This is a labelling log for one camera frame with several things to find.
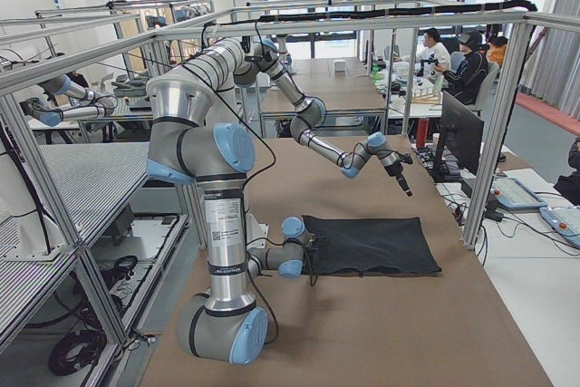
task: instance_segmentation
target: white chair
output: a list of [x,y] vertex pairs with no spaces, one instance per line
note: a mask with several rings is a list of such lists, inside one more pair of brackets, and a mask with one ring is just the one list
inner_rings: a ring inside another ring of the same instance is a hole
[[499,71],[499,64],[498,63],[489,63],[488,67],[488,75],[481,83],[479,87],[478,96],[475,99],[475,103],[473,104],[466,104],[465,107],[468,108],[470,111],[477,112],[478,116],[481,116],[481,110],[486,104],[489,95],[491,94],[491,88],[493,86],[493,82],[496,80],[496,76],[498,75]]
[[465,58],[465,55],[462,52],[453,52],[450,55],[450,57],[451,57],[450,69],[453,70],[454,72],[456,72],[458,67],[459,67],[459,64]]

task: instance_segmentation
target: brown table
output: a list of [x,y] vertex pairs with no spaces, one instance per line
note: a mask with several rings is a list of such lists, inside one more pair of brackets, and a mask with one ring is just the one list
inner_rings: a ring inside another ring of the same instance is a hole
[[[334,74],[334,59],[295,61],[295,82],[307,95],[319,97],[327,109],[327,117],[382,117],[385,123],[385,100],[377,92],[357,58],[344,58],[346,72]],[[295,109],[279,90],[269,89],[258,108],[262,134],[267,121],[292,118]]]
[[[351,150],[361,138],[332,138]],[[402,137],[391,146],[411,152]],[[414,196],[407,198],[372,160],[348,180],[332,163],[292,140],[270,140],[278,163],[248,184],[249,205],[269,236],[280,240],[289,215],[319,218],[419,216],[436,276],[323,276],[287,281],[259,277],[275,309],[278,340],[249,366],[200,360],[175,339],[176,316],[208,286],[200,253],[166,333],[141,381],[143,387],[536,387],[552,385],[460,232],[424,168],[405,167]],[[258,150],[256,168],[270,161]]]

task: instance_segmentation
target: person wearing black cap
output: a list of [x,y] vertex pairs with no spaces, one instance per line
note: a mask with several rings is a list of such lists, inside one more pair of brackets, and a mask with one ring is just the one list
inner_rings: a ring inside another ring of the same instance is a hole
[[445,91],[463,104],[473,104],[478,96],[479,87],[488,75],[488,59],[479,51],[481,34],[476,30],[467,31],[459,38],[459,50],[465,54],[456,72],[436,65],[436,71],[443,73],[449,83]]

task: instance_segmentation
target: robotic arm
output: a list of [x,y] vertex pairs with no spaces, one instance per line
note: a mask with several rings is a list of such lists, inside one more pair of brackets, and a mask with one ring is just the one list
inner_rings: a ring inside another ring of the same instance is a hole
[[91,120],[112,115],[117,107],[117,99],[107,94],[99,94],[71,81],[62,74],[49,81],[39,83],[46,92],[67,95],[78,105],[69,108],[51,108],[38,97],[20,103],[24,114],[36,118],[47,126],[56,126],[61,121]]
[[210,289],[195,295],[181,313],[178,340],[197,357],[237,364],[257,358],[267,330],[266,312],[256,306],[248,274],[278,269],[281,276],[300,276],[309,243],[302,221],[290,218],[283,225],[282,248],[247,251],[243,186],[255,153],[248,132],[231,112],[236,107],[234,83],[249,85],[259,72],[267,73],[295,106],[291,132],[298,143],[334,162],[349,178],[375,155],[411,195],[401,160],[382,134],[371,135],[353,153],[314,134],[314,126],[324,118],[324,106],[300,91],[268,42],[226,38],[149,80],[147,92],[157,104],[147,171],[174,184],[195,183],[204,196]]

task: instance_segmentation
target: black monitor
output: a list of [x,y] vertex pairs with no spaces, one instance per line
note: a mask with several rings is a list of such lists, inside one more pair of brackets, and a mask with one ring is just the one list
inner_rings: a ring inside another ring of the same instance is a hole
[[[431,176],[435,181],[459,181],[459,167],[477,174],[479,150],[483,137],[483,120],[455,97],[443,93],[440,138],[435,151]],[[444,151],[457,159],[444,160]]]

